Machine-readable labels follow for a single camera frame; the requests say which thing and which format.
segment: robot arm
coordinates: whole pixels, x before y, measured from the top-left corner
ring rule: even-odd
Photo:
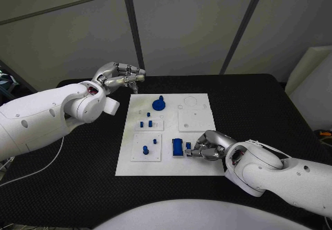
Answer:
[[[332,218],[332,166],[290,157],[280,160],[259,142],[235,142],[212,130],[186,154],[211,161],[225,158],[225,177],[247,193],[260,197],[269,190],[290,205]]]
[[[77,126],[94,122],[103,111],[114,115],[120,104],[106,95],[120,86],[132,87],[137,93],[136,81],[143,81],[145,75],[145,70],[111,62],[98,69],[91,81],[38,92],[5,104],[0,161],[49,145]]]

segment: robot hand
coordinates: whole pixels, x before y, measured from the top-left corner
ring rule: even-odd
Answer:
[[[270,150],[286,159],[280,160]],[[332,218],[332,166],[292,158],[259,141],[237,142],[212,130],[185,153],[209,161],[225,158],[225,177],[253,196],[260,197],[269,190],[290,205]]]
[[[114,115],[119,102],[106,95],[120,86],[137,93],[146,71],[110,62],[91,81],[38,92],[0,106],[0,161],[62,138],[75,127],[95,121],[103,111]]]

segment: black textured mat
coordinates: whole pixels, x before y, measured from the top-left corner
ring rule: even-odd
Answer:
[[[80,82],[67,80],[61,85]],[[332,164],[313,132],[267,74],[147,77],[140,93],[208,93],[217,130],[235,140],[259,140],[293,157]],[[45,171],[0,188],[0,222],[33,226],[94,227],[126,210],[182,198],[228,201],[259,208],[319,229],[324,218],[290,206],[272,192],[256,198],[218,176],[114,177],[132,89],[111,97],[106,113],[65,137],[62,152]],[[5,180],[42,169],[61,141],[16,157]]]

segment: cable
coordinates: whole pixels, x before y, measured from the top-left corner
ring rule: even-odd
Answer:
[[[12,226],[13,224],[9,224],[7,226],[5,226],[3,228],[0,228],[0,230],[3,230],[5,228],[7,228],[9,226]]]
[[[269,149],[272,149],[273,151],[279,152],[280,154],[283,154],[287,158],[292,158],[292,156],[289,156],[285,152],[282,152],[280,150],[277,150],[276,148],[270,147],[269,145],[263,144],[261,142],[256,141],[256,140],[247,140],[247,143],[256,144],[256,145],[263,145],[264,147],[267,147]]]
[[[332,230],[331,225],[329,225],[329,222],[328,222],[328,218],[324,217],[324,219],[325,219],[325,223],[326,223],[326,225],[328,225],[329,230]]]
[[[42,171],[51,166],[51,164],[54,163],[54,161],[55,161],[55,159],[56,159],[56,157],[58,157],[58,155],[59,155],[59,153],[61,153],[61,149],[62,149],[62,145],[64,145],[64,139],[65,139],[65,137],[62,137],[61,148],[59,148],[59,151],[58,151],[58,153],[56,153],[56,155],[55,155],[55,157],[54,157],[54,160],[49,162],[49,164],[48,164],[39,171],[36,171],[36,172],[33,172],[33,173],[30,173],[30,174],[22,176],[22,177],[13,179],[12,181],[7,181],[6,183],[0,184],[0,187],[5,186],[5,185],[9,184],[9,183],[12,183],[12,182],[15,182],[15,181],[17,181],[17,180],[26,178],[26,177],[29,177],[29,176],[38,174],[39,172],[42,172]]]
[[[5,168],[6,164],[12,161],[13,158],[15,158],[15,157],[12,157],[12,158],[9,159],[9,161],[3,164],[3,166],[0,167],[0,171],[2,171],[2,169]]]

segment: orange object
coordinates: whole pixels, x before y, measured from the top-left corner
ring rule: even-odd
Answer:
[[[332,136],[332,133],[331,133],[331,132],[324,132],[324,133],[319,132],[319,135],[321,135],[321,136]]]

